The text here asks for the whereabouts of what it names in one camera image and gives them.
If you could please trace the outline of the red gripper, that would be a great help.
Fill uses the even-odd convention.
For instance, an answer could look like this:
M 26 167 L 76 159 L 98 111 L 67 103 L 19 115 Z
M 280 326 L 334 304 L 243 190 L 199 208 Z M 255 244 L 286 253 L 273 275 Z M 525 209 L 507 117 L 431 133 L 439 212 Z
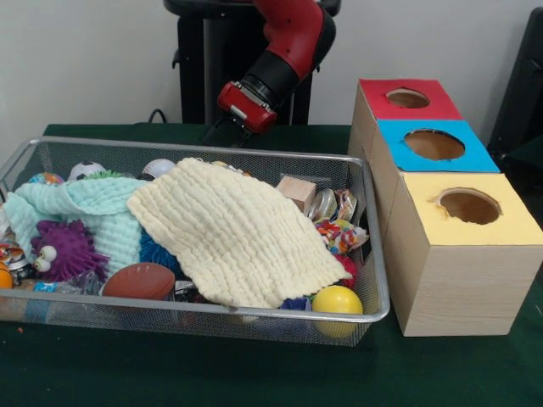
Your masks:
M 277 120 L 277 113 L 239 81 L 228 82 L 219 93 L 218 106 L 241 123 L 229 130 L 232 121 L 223 116 L 201 137 L 204 146 L 243 148 L 254 135 L 267 131 Z

